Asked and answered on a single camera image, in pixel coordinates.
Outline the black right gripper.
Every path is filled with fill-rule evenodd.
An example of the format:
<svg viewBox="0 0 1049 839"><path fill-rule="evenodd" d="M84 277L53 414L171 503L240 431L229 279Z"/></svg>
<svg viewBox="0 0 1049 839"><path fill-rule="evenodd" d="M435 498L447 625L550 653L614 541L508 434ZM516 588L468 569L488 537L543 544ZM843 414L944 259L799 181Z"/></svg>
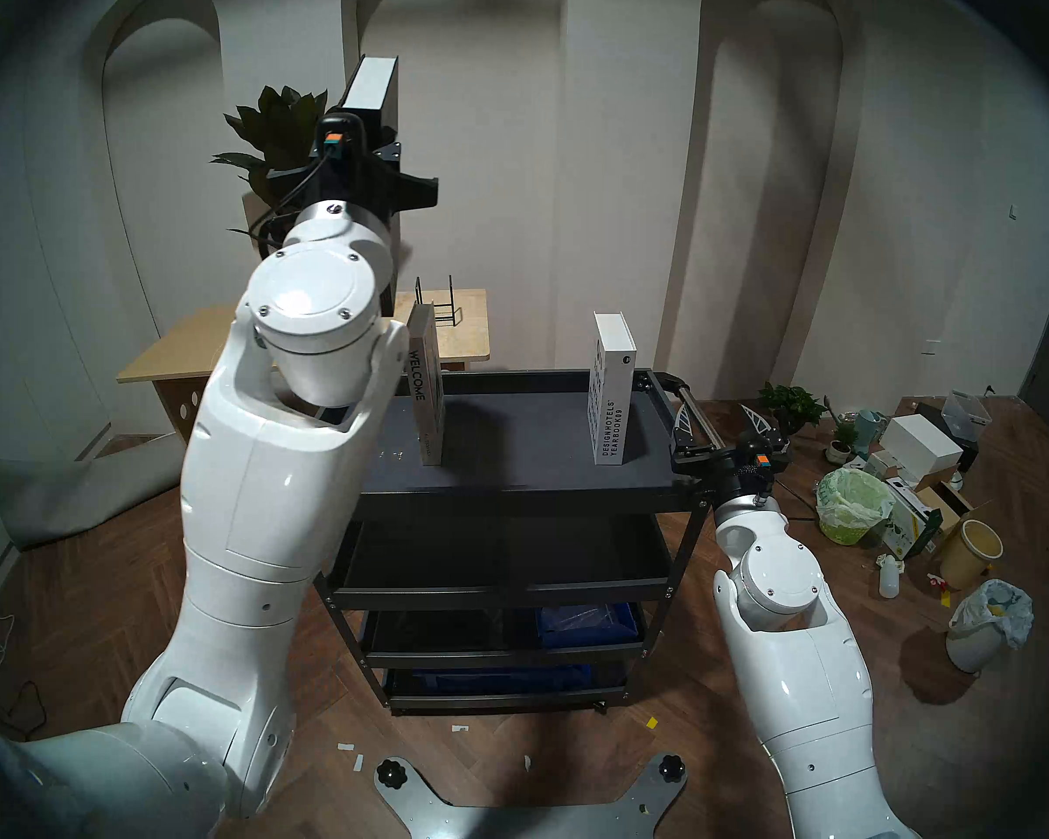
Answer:
<svg viewBox="0 0 1049 839"><path fill-rule="evenodd" d="M670 459L676 473L694 477L710 498L768 497L775 477L791 462L791 444L753 408L742 410L765 442L740 442L727 449L697 445L688 406L681 403L672 426Z"/></svg>

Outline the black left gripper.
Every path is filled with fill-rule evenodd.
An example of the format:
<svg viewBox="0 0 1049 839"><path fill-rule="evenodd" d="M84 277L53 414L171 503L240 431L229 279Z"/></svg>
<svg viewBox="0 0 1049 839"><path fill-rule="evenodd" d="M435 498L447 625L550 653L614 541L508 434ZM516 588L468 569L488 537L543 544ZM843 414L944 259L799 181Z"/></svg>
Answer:
<svg viewBox="0 0 1049 839"><path fill-rule="evenodd" d="M369 212L383 225L407 210L438 205L438 180L402 173L400 142L369 153L341 150L312 156L301 168L272 171L267 184L277 209L267 212L269 232L288 232L294 220Z"/></svg>

